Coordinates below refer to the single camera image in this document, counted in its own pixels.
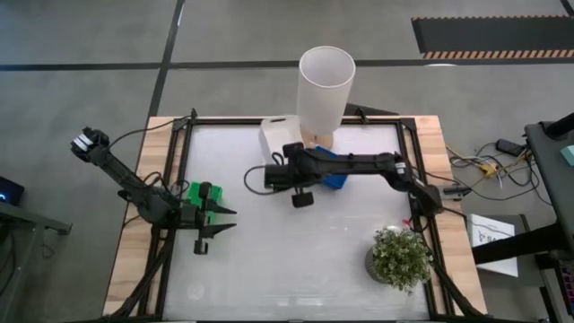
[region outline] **white paper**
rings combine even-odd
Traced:
[[[514,225],[471,214],[470,232],[473,247],[514,236]],[[476,265],[477,268],[518,277],[516,258]]]

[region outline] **electronic device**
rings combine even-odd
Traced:
[[[18,205],[23,193],[22,185],[0,176],[0,203]]]
[[[511,141],[506,139],[499,139],[496,141],[496,150],[501,153],[507,153],[511,156],[518,157],[520,156],[524,150],[526,149],[525,144],[515,144]]]

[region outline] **white cylinder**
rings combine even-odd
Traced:
[[[355,62],[340,48],[321,46],[299,61],[297,115],[312,135],[330,135],[341,125],[349,99]]]

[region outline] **potted plant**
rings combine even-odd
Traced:
[[[375,245],[365,257],[367,273],[374,280],[410,294],[417,283],[431,278],[432,258],[419,233],[389,227],[377,231],[374,238]]]

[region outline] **yellow striped edge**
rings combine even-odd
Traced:
[[[430,51],[422,53],[424,59],[495,59],[495,58],[565,58],[574,57],[574,49],[546,50],[467,50]]]

